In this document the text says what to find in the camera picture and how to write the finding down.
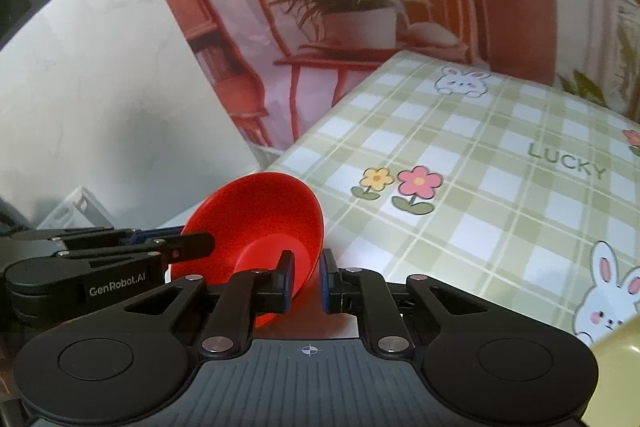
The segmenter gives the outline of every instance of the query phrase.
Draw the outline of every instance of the yellow object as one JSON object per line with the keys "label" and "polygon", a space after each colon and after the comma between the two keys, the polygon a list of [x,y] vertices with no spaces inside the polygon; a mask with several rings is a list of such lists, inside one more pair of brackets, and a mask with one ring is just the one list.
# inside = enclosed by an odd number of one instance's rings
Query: yellow object
{"label": "yellow object", "polygon": [[600,376],[582,421],[589,427],[639,427],[640,315],[591,349]]}
{"label": "yellow object", "polygon": [[364,171],[364,178],[360,180],[360,185],[380,192],[393,182],[394,179],[389,176],[389,169],[367,169]]}

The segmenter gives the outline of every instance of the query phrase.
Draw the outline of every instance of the pink flower print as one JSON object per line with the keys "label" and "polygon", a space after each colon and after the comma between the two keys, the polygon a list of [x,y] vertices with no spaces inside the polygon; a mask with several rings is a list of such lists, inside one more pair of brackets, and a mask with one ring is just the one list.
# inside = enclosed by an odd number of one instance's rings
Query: pink flower print
{"label": "pink flower print", "polygon": [[623,131],[622,134],[625,135],[631,147],[640,146],[640,134],[638,134],[638,131]]}
{"label": "pink flower print", "polygon": [[427,167],[417,166],[410,171],[398,174],[402,182],[398,192],[403,196],[419,196],[423,200],[430,200],[436,194],[436,188],[442,185],[442,176],[436,172],[429,172]]}

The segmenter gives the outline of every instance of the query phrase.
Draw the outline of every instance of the crosshair mark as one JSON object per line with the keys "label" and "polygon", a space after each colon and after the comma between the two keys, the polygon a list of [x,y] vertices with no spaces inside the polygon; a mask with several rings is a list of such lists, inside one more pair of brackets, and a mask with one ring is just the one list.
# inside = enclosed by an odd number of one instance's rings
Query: crosshair mark
{"label": "crosshair mark", "polygon": [[302,351],[306,356],[310,357],[311,355],[315,355],[318,351],[322,351],[322,349],[318,349],[316,346],[309,344],[308,346],[299,349],[299,351]]}

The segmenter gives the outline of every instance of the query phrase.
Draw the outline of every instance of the bunny cartoon print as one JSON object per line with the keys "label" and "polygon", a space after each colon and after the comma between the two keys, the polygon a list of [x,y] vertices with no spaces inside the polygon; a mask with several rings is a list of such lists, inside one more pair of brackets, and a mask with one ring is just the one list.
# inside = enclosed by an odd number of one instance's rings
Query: bunny cartoon print
{"label": "bunny cartoon print", "polygon": [[459,93],[470,98],[479,98],[486,93],[486,84],[482,81],[491,76],[485,71],[469,71],[463,73],[458,68],[445,66],[443,77],[436,81],[435,88],[440,94]]}
{"label": "bunny cartoon print", "polygon": [[585,293],[574,317],[574,333],[588,346],[638,314],[636,303],[640,302],[640,266],[619,284],[616,255],[604,241],[591,250],[591,276],[594,286]]}

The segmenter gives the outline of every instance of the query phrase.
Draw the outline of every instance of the chair leg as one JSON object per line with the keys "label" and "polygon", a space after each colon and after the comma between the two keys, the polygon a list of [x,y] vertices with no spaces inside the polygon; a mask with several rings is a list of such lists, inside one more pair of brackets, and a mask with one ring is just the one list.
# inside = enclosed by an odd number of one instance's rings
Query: chair leg
{"label": "chair leg", "polygon": [[347,73],[348,70],[345,70],[343,68],[338,69],[338,81],[335,83],[334,97],[331,101],[331,107],[335,107],[335,105],[340,102],[340,100],[342,100],[342,97],[346,94],[343,93],[343,91],[344,85],[347,83]]}
{"label": "chair leg", "polygon": [[238,128],[238,131],[240,131],[240,134],[245,140],[260,145],[258,143],[258,140],[256,139],[254,130],[252,129],[250,120],[247,120],[245,118],[238,118],[238,117],[232,118],[231,120],[236,125],[236,127]]}
{"label": "chair leg", "polygon": [[300,80],[300,70],[302,67],[293,65],[291,67],[291,88],[289,90],[289,110],[291,112],[291,134],[293,135],[293,141],[298,141],[300,138],[300,117],[298,115],[298,106],[296,104],[296,97],[298,95],[298,81]]}
{"label": "chair leg", "polygon": [[264,138],[260,129],[260,120],[258,118],[250,118],[246,120],[246,129],[251,135],[251,141],[260,147],[264,147]]}
{"label": "chair leg", "polygon": [[264,142],[263,145],[265,147],[273,147],[273,142],[269,137],[269,133],[267,132],[267,129],[264,127],[264,124],[262,123],[262,118],[256,118],[255,120],[256,120],[258,129],[260,130],[262,141]]}

